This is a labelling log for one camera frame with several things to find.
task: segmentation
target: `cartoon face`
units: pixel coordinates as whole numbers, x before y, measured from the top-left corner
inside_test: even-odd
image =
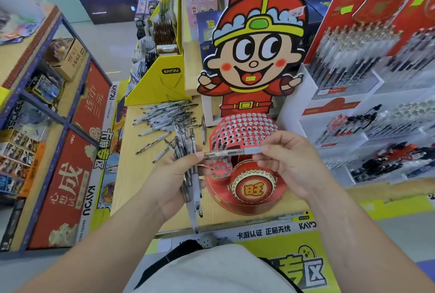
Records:
[[[205,64],[230,85],[252,89],[269,84],[288,65],[302,59],[302,53],[291,49],[291,37],[287,34],[243,35],[220,45],[215,55],[205,59]]]
[[[313,249],[308,245],[300,246],[297,253],[303,255],[304,259],[313,259],[316,257],[316,253],[314,253]]]

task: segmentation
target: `yellow cardboard display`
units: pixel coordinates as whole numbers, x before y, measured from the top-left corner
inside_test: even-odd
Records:
[[[153,16],[160,10],[157,5]],[[143,78],[125,98],[125,105],[155,104],[192,99],[184,88],[184,55],[181,44],[181,0],[177,10],[177,46],[179,55],[159,56]]]

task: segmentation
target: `red hat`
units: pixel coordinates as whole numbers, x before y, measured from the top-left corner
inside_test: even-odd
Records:
[[[278,32],[302,36],[307,19],[304,0],[229,0],[213,32],[213,43],[243,34]]]

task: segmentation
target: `shelving unit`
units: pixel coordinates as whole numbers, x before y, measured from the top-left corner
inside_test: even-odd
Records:
[[[86,45],[74,32],[59,9],[56,6],[49,6],[46,8],[46,15],[46,19],[32,36],[25,38],[21,43],[0,47],[0,61],[3,67],[0,74],[0,125],[3,127],[15,102],[20,98],[29,102],[53,120],[49,131],[46,132],[45,152],[37,167],[34,182],[19,218],[10,250],[9,252],[0,252],[0,259],[22,257],[26,251],[47,188],[52,179],[54,168],[66,142],[68,130],[73,131],[90,144],[98,145],[97,141],[71,123],[79,104],[80,95],[84,89],[91,61],[103,74],[106,82],[112,85],[110,79],[92,57]],[[66,82],[56,113],[33,94],[27,92],[25,86],[29,82],[38,61],[46,52],[50,41],[54,38],[60,24],[63,24],[69,33],[80,41],[87,54],[73,81]]]

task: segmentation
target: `open mouth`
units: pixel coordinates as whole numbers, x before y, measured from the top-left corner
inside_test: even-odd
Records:
[[[237,66],[234,66],[234,68],[236,69],[237,73],[240,76],[240,81],[242,81],[242,83],[244,85],[251,86],[251,85],[258,83],[258,81],[260,81],[263,78],[263,76],[271,68],[272,65],[273,65],[273,63],[266,66],[262,70],[256,70],[254,72],[248,72],[245,70],[241,70]]]

